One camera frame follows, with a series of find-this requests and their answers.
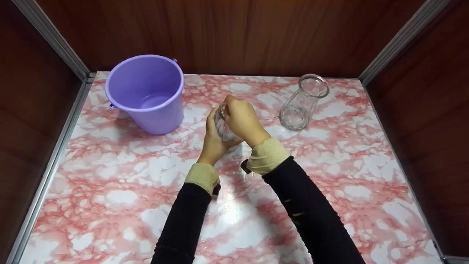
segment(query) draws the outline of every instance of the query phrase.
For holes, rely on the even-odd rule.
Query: brown wooden panel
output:
[[[0,263],[8,257],[81,81],[11,1],[0,2]]]
[[[469,257],[469,1],[453,0],[368,86],[445,255]]]
[[[91,70],[138,54],[186,73],[358,77],[424,0],[38,0]]]

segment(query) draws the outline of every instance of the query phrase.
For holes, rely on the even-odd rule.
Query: clear glass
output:
[[[307,74],[298,81],[298,90],[280,109],[280,123],[290,130],[301,130],[311,121],[318,100],[329,94],[329,85],[320,76]]]
[[[218,107],[218,111],[215,115],[215,127],[217,128],[218,135],[220,136],[221,140],[223,141],[230,141],[232,139],[237,138],[236,134],[234,134],[228,125],[225,123],[225,111],[226,111],[226,104],[222,103]],[[228,150],[228,152],[236,150],[238,146],[234,146]]]

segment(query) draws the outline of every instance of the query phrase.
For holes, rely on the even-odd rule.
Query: sleeve cuff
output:
[[[266,139],[252,149],[247,167],[260,175],[265,175],[285,161],[290,154],[276,138]]]
[[[212,195],[213,189],[220,182],[215,168],[206,163],[195,163],[187,174],[185,183],[193,183],[202,187],[208,194]]]

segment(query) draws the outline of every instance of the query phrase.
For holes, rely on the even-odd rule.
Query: black sleeve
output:
[[[337,212],[292,156],[262,178],[287,210],[314,264],[365,263]]]
[[[196,184],[182,186],[156,243],[151,264],[190,264],[194,261],[211,199],[211,195]]]

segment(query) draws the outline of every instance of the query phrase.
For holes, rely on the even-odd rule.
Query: marble pattern tabletop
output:
[[[440,263],[359,80],[328,79],[331,93],[311,123],[293,132],[278,113],[298,78],[185,75],[183,123],[154,136],[109,108],[107,75],[94,79],[22,264],[149,263],[202,148],[205,117],[228,94],[254,105],[339,213],[367,263]],[[312,263],[273,190],[239,167],[249,155],[243,143],[217,163],[222,190],[207,211],[194,263]]]

